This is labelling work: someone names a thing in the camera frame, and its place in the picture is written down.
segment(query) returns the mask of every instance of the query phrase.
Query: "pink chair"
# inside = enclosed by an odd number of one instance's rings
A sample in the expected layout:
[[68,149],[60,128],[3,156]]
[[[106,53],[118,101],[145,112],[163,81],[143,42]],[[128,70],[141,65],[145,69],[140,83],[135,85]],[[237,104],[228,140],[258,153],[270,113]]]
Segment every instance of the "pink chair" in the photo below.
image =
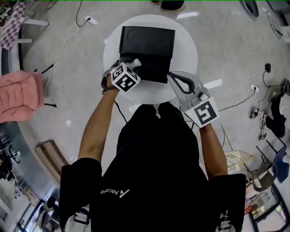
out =
[[0,77],[0,123],[26,121],[43,105],[47,104],[41,72],[16,71]]

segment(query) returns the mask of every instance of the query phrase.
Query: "white round table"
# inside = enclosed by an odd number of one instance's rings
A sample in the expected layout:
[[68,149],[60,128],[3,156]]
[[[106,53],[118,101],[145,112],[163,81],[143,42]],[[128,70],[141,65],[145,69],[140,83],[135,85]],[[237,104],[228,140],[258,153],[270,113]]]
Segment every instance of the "white round table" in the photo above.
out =
[[[170,71],[185,71],[195,74],[198,65],[198,52],[193,39],[187,30],[179,23],[161,15],[145,14],[131,18],[120,24],[107,39],[104,50],[104,69],[120,58],[119,45],[123,26],[157,27],[175,30],[174,50],[170,63]],[[176,98],[169,83],[140,81],[140,83],[128,92],[120,94],[134,103],[159,104]]]

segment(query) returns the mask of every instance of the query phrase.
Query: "wristband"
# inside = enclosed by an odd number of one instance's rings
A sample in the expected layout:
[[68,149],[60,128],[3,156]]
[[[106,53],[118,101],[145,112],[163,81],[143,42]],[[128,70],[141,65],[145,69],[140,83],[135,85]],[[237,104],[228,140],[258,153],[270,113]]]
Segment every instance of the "wristband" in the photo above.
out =
[[110,87],[108,87],[108,88],[105,88],[101,93],[102,93],[102,95],[104,95],[105,94],[105,92],[107,92],[108,90],[110,90],[110,89],[117,89],[117,87],[116,86],[110,86]]

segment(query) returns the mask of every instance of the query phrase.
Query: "white marker cube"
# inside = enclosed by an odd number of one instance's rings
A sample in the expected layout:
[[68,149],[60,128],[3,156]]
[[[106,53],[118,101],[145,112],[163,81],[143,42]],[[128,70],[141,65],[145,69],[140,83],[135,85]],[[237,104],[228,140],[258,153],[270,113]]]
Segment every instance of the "white marker cube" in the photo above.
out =
[[218,108],[213,97],[200,102],[195,107],[187,110],[185,114],[190,117],[199,128],[219,118]]
[[111,78],[112,84],[124,92],[128,92],[140,82],[140,77],[124,63],[111,71]]

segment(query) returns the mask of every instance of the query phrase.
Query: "checkered cloth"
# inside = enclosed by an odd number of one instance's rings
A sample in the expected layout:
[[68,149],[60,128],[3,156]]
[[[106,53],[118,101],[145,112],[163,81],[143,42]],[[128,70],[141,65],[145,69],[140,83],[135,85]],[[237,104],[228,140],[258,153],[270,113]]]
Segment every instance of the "checkered cloth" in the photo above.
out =
[[15,4],[12,15],[6,20],[0,39],[0,46],[7,50],[11,50],[13,42],[18,39],[18,33],[22,23],[27,19],[24,17],[25,2],[17,2]]

